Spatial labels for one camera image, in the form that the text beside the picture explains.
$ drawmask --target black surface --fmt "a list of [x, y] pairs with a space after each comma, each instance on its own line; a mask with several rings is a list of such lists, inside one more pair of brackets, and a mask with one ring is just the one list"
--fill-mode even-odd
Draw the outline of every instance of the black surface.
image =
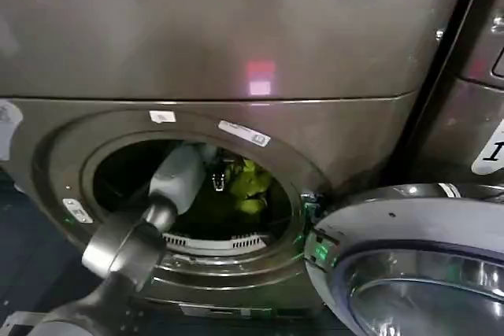
[[[80, 264], [80, 252], [0, 172], [0, 322], [15, 311], [48, 312], [83, 297], [100, 280]], [[207, 319], [145, 310], [142, 336], [351, 336], [327, 312], [315, 319]]]

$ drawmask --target label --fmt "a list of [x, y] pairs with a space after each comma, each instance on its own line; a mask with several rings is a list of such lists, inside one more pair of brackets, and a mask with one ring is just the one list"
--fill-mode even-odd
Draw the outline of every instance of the label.
[[163, 124], [164, 122], [176, 122], [175, 112], [170, 110], [150, 110], [150, 119], [156, 124]]
[[233, 134], [238, 138], [245, 139], [248, 142], [258, 145], [260, 147], [266, 147], [266, 145], [271, 140], [271, 137], [244, 127], [242, 125], [232, 124], [231, 122], [221, 121], [218, 126], [221, 130], [226, 131], [229, 134]]
[[10, 143], [23, 113], [12, 103], [0, 99], [0, 161], [10, 158]]
[[501, 168], [504, 168], [504, 120], [472, 163], [471, 170], [477, 175], [490, 175]]
[[93, 223], [93, 219], [87, 214], [80, 202], [74, 198], [63, 198], [63, 205], [81, 223]]

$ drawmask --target front-loading washer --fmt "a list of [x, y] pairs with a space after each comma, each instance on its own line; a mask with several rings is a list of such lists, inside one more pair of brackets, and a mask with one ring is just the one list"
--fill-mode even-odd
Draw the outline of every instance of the front-loading washer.
[[311, 310], [306, 232], [377, 183], [456, 1], [0, 0], [2, 168], [84, 246], [145, 209], [173, 146], [213, 146], [268, 172], [268, 206], [217, 222], [200, 201], [140, 297]]

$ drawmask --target machine top panel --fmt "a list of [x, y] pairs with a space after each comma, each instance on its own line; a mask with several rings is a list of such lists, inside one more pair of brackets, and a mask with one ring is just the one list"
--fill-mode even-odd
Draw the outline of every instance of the machine top panel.
[[394, 97], [456, 1], [0, 0], [0, 97]]

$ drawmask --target green fabric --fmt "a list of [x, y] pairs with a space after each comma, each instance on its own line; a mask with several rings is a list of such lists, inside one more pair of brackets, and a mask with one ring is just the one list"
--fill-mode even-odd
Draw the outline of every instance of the green fabric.
[[224, 176], [231, 181], [229, 191], [235, 197], [239, 211], [252, 215], [268, 206], [266, 191], [272, 176], [253, 161], [243, 159], [243, 164], [230, 164]]

